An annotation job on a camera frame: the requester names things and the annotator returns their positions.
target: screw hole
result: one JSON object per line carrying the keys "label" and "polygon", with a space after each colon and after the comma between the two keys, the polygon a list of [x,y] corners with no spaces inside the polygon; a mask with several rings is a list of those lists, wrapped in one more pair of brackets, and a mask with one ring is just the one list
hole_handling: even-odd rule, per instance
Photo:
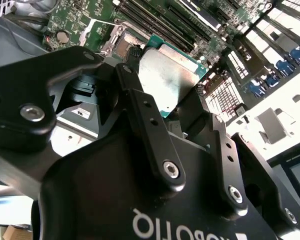
{"label": "screw hole", "polygon": [[235,191],[233,194],[235,195],[236,198],[240,198],[240,195],[237,191]]}
{"label": "screw hole", "polygon": [[143,104],[144,104],[146,107],[151,108],[151,104],[150,104],[149,102],[144,101]]}
{"label": "screw hole", "polygon": [[152,125],[154,125],[154,126],[159,125],[159,123],[156,120],[154,120],[153,118],[150,118],[150,123],[152,123]]}
{"label": "screw hole", "polygon": [[83,52],[83,55],[87,58],[87,59],[90,59],[90,60],[95,60],[95,57],[90,54],[89,52]]}

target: electronic component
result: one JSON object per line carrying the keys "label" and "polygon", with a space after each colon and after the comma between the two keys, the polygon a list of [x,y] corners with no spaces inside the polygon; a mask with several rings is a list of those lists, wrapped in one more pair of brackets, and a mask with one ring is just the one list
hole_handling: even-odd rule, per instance
{"label": "electronic component", "polygon": [[67,44],[70,40],[69,33],[65,32],[65,31],[58,31],[56,33],[56,39],[61,44]]}
{"label": "electronic component", "polygon": [[218,28],[221,24],[211,16],[206,10],[202,7],[199,7],[199,2],[196,0],[179,0],[183,5],[185,5],[191,12],[193,12],[198,19],[200,19],[204,24],[209,26],[215,31],[218,31]]}
{"label": "electronic component", "polygon": [[240,5],[235,0],[225,0],[231,8],[234,10],[238,10],[240,8]]}
{"label": "electronic component", "polygon": [[174,6],[170,5],[168,7],[168,10],[171,11],[177,18],[181,19],[183,22],[187,24],[187,26],[194,31],[196,34],[201,36],[204,40],[209,42],[211,40],[211,37],[205,33],[200,27],[198,27],[196,24],[194,24],[192,21],[190,21],[188,18],[186,18],[178,9],[176,9]]}
{"label": "electronic component", "polygon": [[135,0],[122,0],[117,9],[150,35],[156,34],[167,39],[184,52],[189,53],[194,48],[193,39],[186,39],[187,36],[180,35],[171,29],[155,15],[149,14],[149,11]]}
{"label": "electronic component", "polygon": [[215,14],[224,22],[228,22],[230,20],[230,17],[222,11],[220,8],[217,8]]}
{"label": "electronic component", "polygon": [[74,0],[72,6],[79,11],[83,11],[86,9],[86,3],[84,2],[84,0]]}
{"label": "electronic component", "polygon": [[[257,6],[260,0],[240,0],[238,3],[242,7],[239,10],[230,7],[227,0],[183,1],[63,1],[51,13],[47,26],[49,34],[46,35],[55,36],[63,30],[69,34],[70,39],[67,43],[60,43],[56,37],[50,37],[49,42],[47,38],[43,42],[53,50],[80,45],[95,53],[101,51],[104,55],[123,60],[125,46],[132,46],[136,39],[141,41],[138,44],[142,46],[155,34],[196,61],[204,57],[214,65],[232,43],[234,36],[242,34],[247,29],[243,26],[249,26],[250,21],[260,12],[257,7],[249,7]],[[226,29],[219,30],[225,23],[228,24]],[[124,31],[120,35],[113,33],[119,26],[124,31],[128,30],[129,38],[133,39],[128,45],[122,40]]]}

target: silver bolt head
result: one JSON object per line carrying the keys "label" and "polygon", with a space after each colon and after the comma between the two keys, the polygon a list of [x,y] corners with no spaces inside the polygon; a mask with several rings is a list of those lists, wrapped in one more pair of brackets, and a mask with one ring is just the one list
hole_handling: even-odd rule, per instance
{"label": "silver bolt head", "polygon": [[215,118],[219,121],[219,123],[223,123],[224,121],[222,120],[222,118],[218,115],[215,116]]}
{"label": "silver bolt head", "polygon": [[232,199],[238,204],[242,204],[244,202],[244,199],[238,189],[236,189],[234,186],[229,186],[228,190]]}
{"label": "silver bolt head", "polygon": [[179,176],[178,167],[171,161],[165,161],[163,163],[163,169],[165,173],[168,174],[172,179],[176,179]]}
{"label": "silver bolt head", "polygon": [[293,223],[293,224],[297,224],[298,221],[295,217],[295,215],[293,215],[292,212],[290,212],[290,210],[288,208],[284,209],[286,216],[289,218],[289,220]]}
{"label": "silver bolt head", "polygon": [[45,112],[36,105],[25,105],[20,110],[20,115],[30,122],[40,122],[45,117]]}

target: cable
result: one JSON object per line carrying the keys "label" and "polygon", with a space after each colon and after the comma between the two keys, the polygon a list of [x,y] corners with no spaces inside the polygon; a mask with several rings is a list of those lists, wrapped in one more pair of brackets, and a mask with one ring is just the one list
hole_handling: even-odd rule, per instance
{"label": "cable", "polygon": [[37,11],[39,11],[40,13],[43,13],[43,14],[50,14],[52,13],[56,7],[60,4],[61,0],[56,0],[55,1],[55,4],[53,5],[53,7],[49,10],[45,10],[43,9],[39,4],[36,4],[36,3],[31,3],[30,5]]}
{"label": "cable", "polygon": [[17,47],[20,49],[20,51],[23,52],[24,54],[30,56],[30,57],[37,57],[38,55],[31,54],[31,53],[25,51],[25,50],[20,46],[18,40],[17,40],[16,37],[15,37],[14,32],[11,30],[11,28],[10,28],[10,26],[9,26],[8,20],[5,18],[5,16],[2,16],[2,19],[3,19],[3,21],[4,21],[4,24],[5,24],[6,28],[9,30],[9,32],[10,32],[10,34],[11,34],[13,40],[15,41]]}
{"label": "cable", "polygon": [[5,18],[8,20],[22,21],[30,24],[41,25],[41,26],[47,26],[49,23],[48,19],[42,17],[21,16],[21,15],[14,15],[12,13],[5,15]]}
{"label": "cable", "polygon": [[13,0],[13,1],[19,4],[34,4],[34,3],[42,2],[43,0],[27,0],[27,1]]}

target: gray metal surface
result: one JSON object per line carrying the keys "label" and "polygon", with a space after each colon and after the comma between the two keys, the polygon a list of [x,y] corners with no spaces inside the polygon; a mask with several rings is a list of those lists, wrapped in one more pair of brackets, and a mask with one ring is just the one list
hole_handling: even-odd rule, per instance
{"label": "gray metal surface", "polygon": [[263,126],[270,144],[274,144],[288,135],[272,108],[261,113],[258,119]]}
{"label": "gray metal surface", "polygon": [[[25,51],[33,55],[42,55],[47,52],[41,46],[42,39],[40,37],[27,32],[14,23],[10,23],[10,28],[15,33],[19,45]],[[20,51],[5,23],[0,19],[0,67],[28,58],[31,57]]]}
{"label": "gray metal surface", "polygon": [[199,77],[155,48],[148,48],[140,61],[139,79],[166,117],[200,80]]}

